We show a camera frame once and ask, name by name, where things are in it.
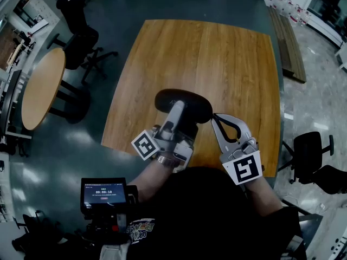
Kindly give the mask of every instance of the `floor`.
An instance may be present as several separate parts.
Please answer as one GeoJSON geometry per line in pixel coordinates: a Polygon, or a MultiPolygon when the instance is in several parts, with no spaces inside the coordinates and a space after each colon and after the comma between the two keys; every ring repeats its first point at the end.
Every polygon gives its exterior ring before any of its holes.
{"type": "MultiPolygon", "coordinates": [[[[284,78],[284,138],[291,147],[293,139],[301,134],[319,131],[322,136],[322,146],[329,145],[329,135],[333,135],[335,153],[331,157],[323,155],[323,165],[331,165],[347,171],[344,165],[347,154],[347,73],[338,69],[338,62],[334,56],[337,48],[328,40],[309,27],[295,27],[303,56],[307,82],[297,83],[284,78]]],[[[281,162],[290,159],[285,148],[282,148],[281,162]]],[[[319,246],[324,232],[334,217],[336,208],[347,203],[347,195],[329,195],[317,185],[302,185],[288,180],[293,173],[287,168],[278,173],[275,192],[298,205],[300,208],[322,215],[322,224],[313,239],[307,255],[313,256],[313,251],[319,246]]]]}
{"type": "MultiPolygon", "coordinates": [[[[270,34],[279,63],[277,41],[262,0],[91,0],[85,14],[87,23],[99,32],[98,46],[102,46],[105,53],[111,50],[119,52],[118,57],[109,58],[103,64],[108,78],[104,81],[97,73],[87,78],[92,104],[80,123],[72,125],[48,114],[27,145],[30,157],[20,158],[16,155],[10,158],[16,216],[23,213],[33,215],[35,210],[40,209],[52,220],[59,220],[62,229],[69,232],[83,229],[87,224],[79,209],[82,177],[125,177],[129,181],[146,165],[138,157],[100,145],[121,70],[145,19],[211,21],[270,34]]],[[[285,119],[284,140],[292,144],[297,135],[319,130],[323,144],[327,145],[329,134],[333,134],[335,155],[324,155],[323,160],[346,169],[342,162],[347,147],[347,129],[344,128],[347,74],[338,70],[334,57],[336,48],[332,44],[309,28],[297,27],[294,31],[303,54],[307,83],[284,79],[285,93],[281,92],[281,108],[289,118],[285,119]],[[314,122],[328,129],[317,129],[314,122]]],[[[67,41],[71,36],[63,21],[50,36],[55,33],[61,34],[62,41],[67,41]]],[[[44,43],[32,68],[45,53],[44,43]]],[[[66,70],[64,80],[79,86],[83,71],[81,68],[66,70]]],[[[279,83],[282,89],[282,77],[279,77],[279,83]]],[[[281,161],[285,160],[287,154],[283,153],[281,158],[281,161]]],[[[289,169],[278,174],[276,193],[305,210],[326,217],[312,242],[311,247],[314,248],[319,245],[334,209],[346,198],[343,195],[327,195],[314,185],[290,185],[287,182],[289,177],[289,169]]]]}

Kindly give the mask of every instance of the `person's arm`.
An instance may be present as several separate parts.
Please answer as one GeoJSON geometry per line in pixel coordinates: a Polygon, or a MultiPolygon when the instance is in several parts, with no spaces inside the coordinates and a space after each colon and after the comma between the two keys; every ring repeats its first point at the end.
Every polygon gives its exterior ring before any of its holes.
{"type": "Polygon", "coordinates": [[[256,212],[265,217],[282,209],[280,199],[271,189],[264,177],[245,183],[248,197],[253,202],[256,212]]]}
{"type": "Polygon", "coordinates": [[[166,167],[157,160],[152,160],[148,166],[128,185],[136,185],[139,202],[152,198],[172,174],[173,168],[166,167]]]}

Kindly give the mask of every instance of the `person in black clothing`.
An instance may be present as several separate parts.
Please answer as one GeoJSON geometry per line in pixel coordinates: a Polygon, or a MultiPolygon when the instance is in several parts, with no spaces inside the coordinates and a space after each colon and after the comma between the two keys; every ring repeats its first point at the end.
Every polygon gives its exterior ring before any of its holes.
{"type": "Polygon", "coordinates": [[[172,174],[153,160],[129,185],[141,203],[127,218],[127,259],[306,259],[298,212],[264,177],[244,193],[215,168],[172,174]]]}

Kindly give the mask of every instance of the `wristwatch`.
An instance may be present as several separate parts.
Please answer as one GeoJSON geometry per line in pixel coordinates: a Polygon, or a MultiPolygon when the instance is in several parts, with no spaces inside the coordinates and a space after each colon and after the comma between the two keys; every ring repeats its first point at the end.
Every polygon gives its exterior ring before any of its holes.
{"type": "Polygon", "coordinates": [[[168,157],[161,155],[160,153],[157,153],[156,160],[165,167],[175,168],[175,167],[179,166],[179,160],[178,159],[173,160],[173,159],[170,159],[168,157]]]}

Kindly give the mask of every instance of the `screen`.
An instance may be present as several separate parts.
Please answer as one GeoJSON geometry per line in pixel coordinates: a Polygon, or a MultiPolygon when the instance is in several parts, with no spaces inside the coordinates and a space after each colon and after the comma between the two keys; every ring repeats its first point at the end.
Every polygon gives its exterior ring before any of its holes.
{"type": "Polygon", "coordinates": [[[85,184],[85,206],[96,203],[126,203],[123,184],[85,184]]]}

